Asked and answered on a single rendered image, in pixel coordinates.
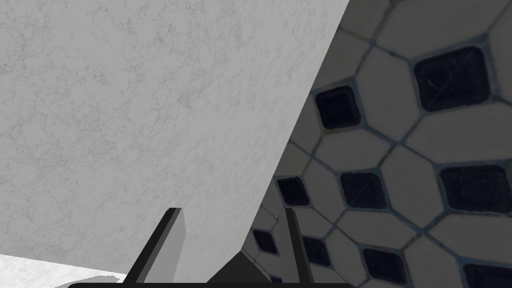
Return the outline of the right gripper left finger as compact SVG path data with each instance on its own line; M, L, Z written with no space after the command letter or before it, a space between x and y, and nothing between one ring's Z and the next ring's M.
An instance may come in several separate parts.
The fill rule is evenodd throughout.
M163 215L123 283L172 283L186 238L182 208Z

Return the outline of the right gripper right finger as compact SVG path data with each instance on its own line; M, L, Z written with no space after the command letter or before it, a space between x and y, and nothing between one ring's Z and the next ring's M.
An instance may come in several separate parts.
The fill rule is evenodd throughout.
M314 283L296 212L284 207L278 220L277 246L284 283Z

